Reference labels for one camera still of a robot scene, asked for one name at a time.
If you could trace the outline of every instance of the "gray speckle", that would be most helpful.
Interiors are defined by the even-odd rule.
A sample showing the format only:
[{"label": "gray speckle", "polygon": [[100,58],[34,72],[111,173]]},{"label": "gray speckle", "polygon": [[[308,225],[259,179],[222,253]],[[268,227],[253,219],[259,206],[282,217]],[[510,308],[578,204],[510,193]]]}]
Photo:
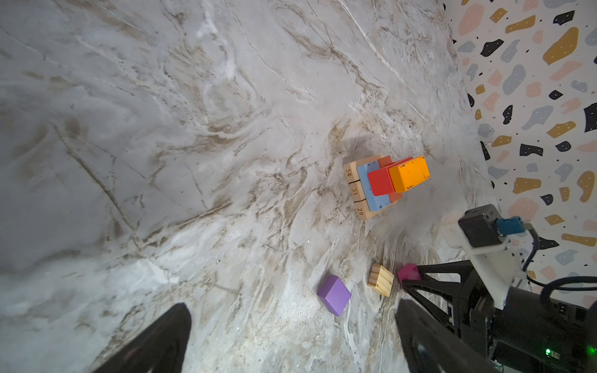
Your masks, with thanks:
[{"label": "gray speckle", "polygon": [[587,37],[584,39],[584,42],[587,43],[587,45],[590,45],[591,47],[597,45],[597,27],[595,28],[595,30],[589,32]]},{"label": "gray speckle", "polygon": [[589,87],[587,86],[587,83],[585,83],[585,82],[580,83],[579,81],[572,81],[572,83],[570,85],[575,90],[581,91],[583,93],[587,93],[587,91],[589,90]]},{"label": "gray speckle", "polygon": [[573,170],[573,166],[569,163],[564,163],[563,165],[561,165],[560,167],[558,167],[557,170],[554,171],[554,173],[556,175],[560,176],[560,182],[562,181],[566,181],[566,179],[568,178],[568,175],[570,175],[570,173]]},{"label": "gray speckle", "polygon": [[514,66],[512,73],[506,78],[506,80],[504,80],[504,83],[501,86],[501,88],[504,90],[504,94],[509,95],[516,91],[518,86],[526,77],[527,72],[521,64]]},{"label": "gray speckle", "polygon": [[497,167],[493,167],[493,166],[489,166],[489,168],[487,169],[487,173],[489,173],[490,176],[492,176],[493,178],[495,178],[496,180],[499,179],[500,177],[506,175],[508,173],[508,171],[510,171],[509,169],[501,169],[501,168],[497,168]]},{"label": "gray speckle", "polygon": [[528,130],[535,124],[545,124],[549,116],[552,114],[553,106],[547,105],[543,107],[539,107],[538,109],[533,110],[531,117],[527,121],[527,123],[522,126],[523,130]]},{"label": "gray speckle", "polygon": [[467,41],[466,43],[464,43],[463,45],[458,47],[458,52],[463,52],[463,53],[470,53],[473,50],[475,50],[476,45],[475,43],[473,43],[472,41]]},{"label": "gray speckle", "polygon": [[479,126],[479,130],[477,131],[477,134],[479,134],[479,136],[481,136],[481,137],[487,138],[487,137],[493,135],[494,132],[495,132],[495,130],[488,123],[483,123]]},{"label": "gray speckle", "polygon": [[576,0],[543,0],[543,5],[545,5],[546,8],[555,9],[561,7],[564,4],[575,1]]},{"label": "gray speckle", "polygon": [[472,63],[469,69],[466,71],[466,75],[470,76],[470,81],[472,82],[477,74],[477,69],[479,69],[479,65],[476,63]]},{"label": "gray speckle", "polygon": [[500,59],[506,63],[512,61],[512,59],[514,58],[514,55],[516,54],[516,52],[518,52],[518,49],[516,49],[516,46],[518,45],[519,42],[520,42],[520,39],[516,39],[513,42],[511,42],[510,45],[508,45],[508,47],[504,51],[504,53],[501,54]]},{"label": "gray speckle", "polygon": [[565,266],[567,264],[570,264],[574,261],[574,254],[578,254],[578,251],[576,250],[566,250],[564,252],[560,252],[558,255],[556,255],[556,261],[558,261],[559,264]]},{"label": "gray speckle", "polygon": [[[566,276],[566,277],[571,277],[571,276],[580,276],[580,275],[576,272],[570,272],[568,274],[568,276]],[[573,284],[568,285],[568,287],[571,287],[571,288],[582,288],[583,286],[584,286],[583,283],[573,283]],[[568,290],[558,290],[558,291],[562,294],[568,294],[569,292],[571,292]]]},{"label": "gray speckle", "polygon": [[529,252],[528,252],[528,250],[527,250],[527,249],[525,249],[525,248],[520,248],[520,249],[518,249],[518,252],[522,254],[522,255],[521,255],[521,258],[523,258],[524,260],[526,260],[526,259],[528,258],[528,254],[529,254]]}]

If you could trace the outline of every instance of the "terrazzo wallpaper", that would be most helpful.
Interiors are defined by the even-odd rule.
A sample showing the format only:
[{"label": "terrazzo wallpaper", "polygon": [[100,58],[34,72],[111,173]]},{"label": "terrazzo wallpaper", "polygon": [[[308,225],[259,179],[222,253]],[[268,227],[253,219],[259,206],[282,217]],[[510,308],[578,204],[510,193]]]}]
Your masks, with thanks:
[{"label": "terrazzo wallpaper", "polygon": [[[444,8],[500,211],[531,219],[541,237],[530,276],[595,275],[597,2],[458,0]],[[532,239],[513,244],[525,258]],[[596,292],[553,296],[597,301]]]}]

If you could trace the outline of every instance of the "cable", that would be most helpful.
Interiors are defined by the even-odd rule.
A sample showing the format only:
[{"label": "cable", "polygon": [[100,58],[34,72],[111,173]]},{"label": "cable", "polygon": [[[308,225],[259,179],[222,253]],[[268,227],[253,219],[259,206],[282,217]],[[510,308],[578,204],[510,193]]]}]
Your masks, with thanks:
[{"label": "cable", "polygon": [[537,252],[537,250],[539,250],[539,235],[537,234],[537,231],[535,230],[535,228],[533,228],[533,226],[530,226],[528,232],[531,234],[531,236],[533,236],[533,250],[528,255],[527,261],[522,266],[522,271],[525,273],[527,272],[528,265],[531,264],[531,260],[535,256],[535,253]]},{"label": "cable", "polygon": [[556,288],[559,288],[561,285],[566,285],[567,283],[597,283],[597,277],[573,276],[551,281],[549,284],[545,285],[543,290],[541,290],[541,294],[539,295],[539,303],[541,303],[545,309],[551,309],[552,303],[549,301],[550,295]]},{"label": "cable", "polygon": [[[534,283],[535,285],[539,285],[539,286],[542,286],[542,287],[545,287],[545,286],[547,286],[547,284],[546,284],[546,283],[540,283],[539,281],[537,281],[537,280],[535,280],[535,279],[532,279],[532,278],[530,278],[528,275],[527,275],[527,280],[529,280],[530,282]],[[560,286],[560,287],[558,287],[558,288],[555,288],[554,290],[566,290],[566,291],[597,291],[597,286],[594,286],[594,287],[592,287],[592,288],[568,288],[568,287],[566,287],[566,288],[565,288],[565,287],[563,287],[563,286]]]}]

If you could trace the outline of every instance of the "orange block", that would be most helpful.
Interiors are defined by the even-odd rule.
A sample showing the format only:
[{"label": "orange block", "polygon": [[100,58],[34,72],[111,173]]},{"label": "orange block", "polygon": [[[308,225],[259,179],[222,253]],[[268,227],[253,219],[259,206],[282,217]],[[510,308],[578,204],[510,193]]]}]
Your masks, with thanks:
[{"label": "orange block", "polygon": [[390,203],[396,202],[400,198],[402,198],[402,193],[396,193],[396,192],[390,193]]},{"label": "orange block", "polygon": [[385,166],[392,164],[392,156],[383,157],[377,160],[379,163],[379,168],[384,168]]},{"label": "orange block", "polygon": [[406,192],[431,177],[424,156],[389,168],[396,193]]}]

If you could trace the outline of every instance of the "natural wood block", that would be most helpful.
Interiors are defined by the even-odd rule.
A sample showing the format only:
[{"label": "natural wood block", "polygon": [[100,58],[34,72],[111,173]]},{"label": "natural wood block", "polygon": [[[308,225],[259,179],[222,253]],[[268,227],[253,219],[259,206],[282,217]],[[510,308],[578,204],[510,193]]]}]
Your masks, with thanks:
[{"label": "natural wood block", "polygon": [[358,161],[353,161],[351,163],[347,163],[344,165],[344,176],[346,177],[347,183],[353,183],[359,180],[359,173],[356,171],[356,168],[359,166],[363,166],[364,164],[376,161],[383,157],[383,155],[378,154],[374,156],[370,156],[368,158],[359,159]]},{"label": "natural wood block", "polygon": [[359,220],[369,220],[372,217],[374,217],[375,215],[389,209],[390,207],[394,206],[397,203],[398,203],[398,201],[394,201],[391,204],[389,204],[387,207],[384,207],[379,211],[371,211],[371,210],[369,210],[369,205],[367,204],[367,200],[365,199],[363,201],[355,202],[356,213],[359,215]]},{"label": "natural wood block", "polygon": [[392,272],[385,269],[381,264],[373,264],[367,285],[384,297],[389,297],[392,292],[393,281],[394,275]]},{"label": "natural wood block", "polygon": [[352,193],[352,199],[355,202],[359,202],[365,199],[365,191],[363,190],[363,185],[361,184],[360,180],[355,181],[354,183],[348,184],[350,187],[350,192]]}]

